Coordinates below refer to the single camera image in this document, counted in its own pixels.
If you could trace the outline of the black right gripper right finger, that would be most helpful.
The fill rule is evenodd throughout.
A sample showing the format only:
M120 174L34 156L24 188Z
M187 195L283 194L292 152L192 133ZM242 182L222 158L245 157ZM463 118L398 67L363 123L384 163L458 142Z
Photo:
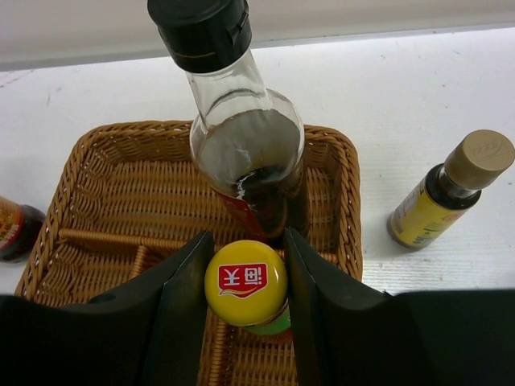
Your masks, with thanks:
M512 289L390 295L284 235L301 385L511 385Z

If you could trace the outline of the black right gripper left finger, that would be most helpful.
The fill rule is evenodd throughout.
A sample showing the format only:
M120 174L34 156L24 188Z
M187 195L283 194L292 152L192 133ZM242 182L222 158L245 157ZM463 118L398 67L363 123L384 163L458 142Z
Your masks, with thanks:
M85 304L1 298L4 385L193 385L214 253L201 232L179 251Z

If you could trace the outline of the tall dark soy sauce bottle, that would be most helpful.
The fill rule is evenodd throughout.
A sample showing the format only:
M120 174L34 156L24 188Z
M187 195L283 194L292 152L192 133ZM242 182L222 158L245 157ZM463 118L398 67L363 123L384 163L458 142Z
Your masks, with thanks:
M247 2L154 0L147 10L196 103L189 142L200 173L251 239L280 247L286 228L306 235L305 130L264 84Z

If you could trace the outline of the green label chili sauce bottle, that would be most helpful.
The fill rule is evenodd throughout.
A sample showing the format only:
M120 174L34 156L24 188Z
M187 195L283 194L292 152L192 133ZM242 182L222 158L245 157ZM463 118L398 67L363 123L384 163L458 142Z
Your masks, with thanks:
M287 289L283 259L255 240L225 245L204 276L205 297L214 314L260 336L278 337L290 330Z

